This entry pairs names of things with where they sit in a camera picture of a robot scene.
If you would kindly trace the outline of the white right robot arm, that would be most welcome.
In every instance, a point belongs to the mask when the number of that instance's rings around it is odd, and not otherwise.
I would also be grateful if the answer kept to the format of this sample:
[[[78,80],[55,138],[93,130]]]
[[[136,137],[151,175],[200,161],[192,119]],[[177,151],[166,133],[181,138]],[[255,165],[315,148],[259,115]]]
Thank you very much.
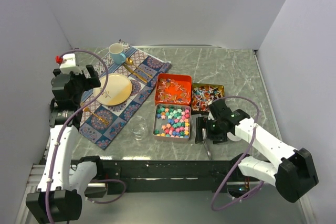
[[[208,117],[196,118],[195,142],[206,139],[213,143],[243,140],[266,158],[266,161],[256,159],[245,150],[234,159],[217,193],[230,177],[238,182],[252,177],[275,186],[285,200],[294,203],[319,183],[312,155],[307,149],[298,150],[287,145],[258,125],[245,111],[232,111],[223,98],[209,105]]]

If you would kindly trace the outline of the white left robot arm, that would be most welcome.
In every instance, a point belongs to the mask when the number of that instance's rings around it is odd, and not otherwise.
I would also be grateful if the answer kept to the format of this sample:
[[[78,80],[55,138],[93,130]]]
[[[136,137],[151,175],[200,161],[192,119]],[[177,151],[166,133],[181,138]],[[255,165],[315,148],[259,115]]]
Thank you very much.
[[[26,198],[26,206],[38,223],[78,220],[88,184],[90,181],[98,183],[104,178],[102,161],[98,156],[81,158],[75,173],[70,174],[74,141],[82,118],[82,112],[78,111],[82,95],[101,86],[94,67],[87,65],[86,68],[89,78],[84,73],[53,70],[49,151],[36,192],[29,193]]]

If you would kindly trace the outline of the silver metal scoop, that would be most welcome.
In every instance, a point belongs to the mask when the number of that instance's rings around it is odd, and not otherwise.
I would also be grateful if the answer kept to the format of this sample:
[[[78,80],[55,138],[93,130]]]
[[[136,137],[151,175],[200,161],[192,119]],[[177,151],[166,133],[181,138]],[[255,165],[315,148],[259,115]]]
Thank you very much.
[[[211,154],[209,145],[207,143],[207,131],[206,131],[206,129],[202,129],[202,140],[203,140],[204,148],[206,150],[207,157],[211,161],[212,160],[212,154]]]

